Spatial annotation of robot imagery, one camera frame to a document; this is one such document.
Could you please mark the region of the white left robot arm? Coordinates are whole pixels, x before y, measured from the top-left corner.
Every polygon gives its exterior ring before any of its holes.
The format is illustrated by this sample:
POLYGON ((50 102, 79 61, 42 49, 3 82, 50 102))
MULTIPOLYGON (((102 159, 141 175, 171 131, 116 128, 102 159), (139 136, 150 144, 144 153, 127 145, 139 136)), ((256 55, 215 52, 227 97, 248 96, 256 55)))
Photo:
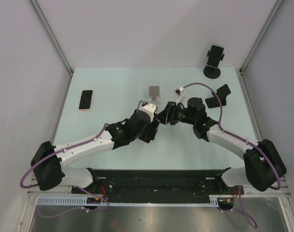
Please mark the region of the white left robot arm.
POLYGON ((50 141, 42 143, 31 161, 31 170, 41 191, 51 190, 61 184, 79 186, 88 193, 98 190, 99 181, 91 168, 71 168, 75 162, 97 153, 111 151, 129 145, 136 139, 145 143, 155 139, 159 121, 150 119, 143 111, 130 118, 105 124, 101 131, 80 142, 60 147, 50 141))

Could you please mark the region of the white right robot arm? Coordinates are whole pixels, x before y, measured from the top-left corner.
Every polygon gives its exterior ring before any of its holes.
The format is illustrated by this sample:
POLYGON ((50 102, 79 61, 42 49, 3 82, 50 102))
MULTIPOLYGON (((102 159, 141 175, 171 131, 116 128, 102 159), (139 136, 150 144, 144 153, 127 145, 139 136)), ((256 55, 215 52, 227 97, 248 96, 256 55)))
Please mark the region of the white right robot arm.
POLYGON ((220 127, 220 123, 207 115, 201 98, 190 98, 187 107, 176 102, 168 102, 164 110, 156 114, 155 119, 164 125, 179 122, 192 126, 194 135, 219 145, 234 153, 244 161, 244 167, 227 168, 221 178, 215 181, 215 189, 226 194, 234 186, 252 185, 258 191, 273 188, 280 184, 287 169, 275 147, 268 139, 262 141, 242 138, 220 127))

